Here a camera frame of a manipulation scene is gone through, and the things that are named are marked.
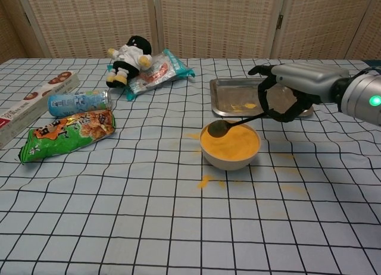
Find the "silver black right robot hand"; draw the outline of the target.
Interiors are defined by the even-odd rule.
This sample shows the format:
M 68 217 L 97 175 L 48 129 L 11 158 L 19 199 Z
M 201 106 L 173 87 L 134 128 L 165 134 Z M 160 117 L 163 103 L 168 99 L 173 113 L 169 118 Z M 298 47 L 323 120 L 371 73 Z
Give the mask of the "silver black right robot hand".
M 250 76 L 261 74 L 267 78 L 258 85 L 258 100 L 264 113 L 278 122 L 290 122 L 314 104 L 341 104 L 352 78 L 349 71 L 331 65 L 296 62 L 279 65 L 256 65 Z M 284 113 L 269 107 L 267 91 L 279 84 L 289 88 L 296 102 Z

